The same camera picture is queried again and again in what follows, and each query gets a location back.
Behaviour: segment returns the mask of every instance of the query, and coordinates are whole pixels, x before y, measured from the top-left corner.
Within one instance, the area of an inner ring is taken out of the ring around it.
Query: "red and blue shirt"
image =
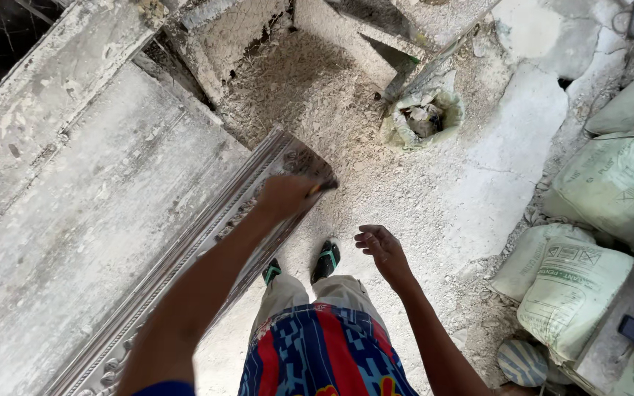
[[[139,396],[177,395],[156,384]],[[151,391],[159,386],[158,392]],[[330,304],[284,310],[251,338],[238,396],[417,396],[383,327]]]

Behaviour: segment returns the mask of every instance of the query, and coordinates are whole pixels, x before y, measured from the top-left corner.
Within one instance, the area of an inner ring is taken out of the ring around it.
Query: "decorative molding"
[[[187,270],[188,263],[194,262],[221,239],[220,232],[226,235],[241,221],[242,214],[253,207],[252,202],[255,202],[266,178],[282,173],[327,178],[332,175],[332,169],[290,133],[282,131],[280,127],[274,128],[245,165],[224,186],[216,199],[200,212],[195,221],[44,394],[113,394],[138,329],[169,289],[168,286],[178,279],[177,275]],[[286,220],[262,241],[242,269],[227,301],[212,320],[209,329],[241,298],[305,214]]]

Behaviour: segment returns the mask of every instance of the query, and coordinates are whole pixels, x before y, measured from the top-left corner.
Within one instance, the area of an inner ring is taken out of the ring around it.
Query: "paintbrush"
[[[315,184],[307,193],[307,195],[305,195],[305,198],[309,197],[312,194],[319,193],[321,191],[334,190],[337,187],[339,187],[339,180],[337,180],[337,178],[335,177],[329,180],[328,182],[324,182],[322,184]]]

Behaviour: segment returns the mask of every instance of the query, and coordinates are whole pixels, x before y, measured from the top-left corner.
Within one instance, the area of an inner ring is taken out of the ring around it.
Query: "shoe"
[[[319,257],[317,258],[317,265],[315,265],[312,271],[312,277],[310,278],[310,284],[314,285],[322,278],[327,278],[331,275],[335,269],[341,255],[339,254],[339,239],[330,238],[322,245]]]
[[[269,266],[263,270],[263,282],[266,283],[266,286],[279,274],[283,272],[280,270],[280,265],[277,264],[277,258],[270,260]]]

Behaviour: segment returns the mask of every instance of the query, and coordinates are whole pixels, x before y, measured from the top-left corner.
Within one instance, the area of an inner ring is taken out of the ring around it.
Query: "green strap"
[[[337,261],[334,260],[334,253],[332,253],[331,250],[319,254],[319,257],[323,256],[329,256],[329,258],[332,259],[332,268],[337,269]]]
[[[277,272],[277,274],[276,274],[276,275],[280,275],[280,274],[282,274],[282,273],[283,273],[283,272],[280,270],[280,268],[276,268],[276,267],[274,267],[274,266],[270,266],[270,267],[269,267],[269,271],[266,273],[266,277],[263,279],[263,282],[266,284],[266,286],[268,286],[270,276],[271,276],[274,272]]]

